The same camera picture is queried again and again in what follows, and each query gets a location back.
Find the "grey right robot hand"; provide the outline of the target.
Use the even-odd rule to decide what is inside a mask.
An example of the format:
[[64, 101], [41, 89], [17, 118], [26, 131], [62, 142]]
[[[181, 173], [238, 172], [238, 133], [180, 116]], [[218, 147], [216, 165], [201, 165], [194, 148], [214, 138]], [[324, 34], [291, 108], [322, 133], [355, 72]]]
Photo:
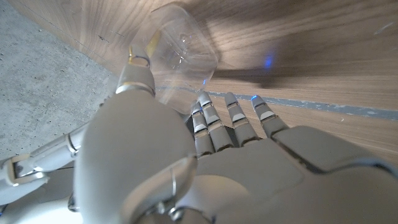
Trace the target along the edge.
[[84, 124], [38, 149], [1, 161], [1, 205], [15, 202], [46, 184], [53, 172], [74, 161], [81, 149]]

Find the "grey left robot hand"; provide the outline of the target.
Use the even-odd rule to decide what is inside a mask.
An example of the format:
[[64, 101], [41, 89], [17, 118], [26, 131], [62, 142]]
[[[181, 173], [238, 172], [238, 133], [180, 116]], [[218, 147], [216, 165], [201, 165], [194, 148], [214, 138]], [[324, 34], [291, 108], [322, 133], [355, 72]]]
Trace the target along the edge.
[[233, 94], [229, 134], [207, 96], [200, 132], [155, 98], [131, 47], [121, 91], [90, 121], [74, 173], [85, 223], [396, 223], [397, 168], [319, 129], [288, 127], [261, 97], [261, 139]]

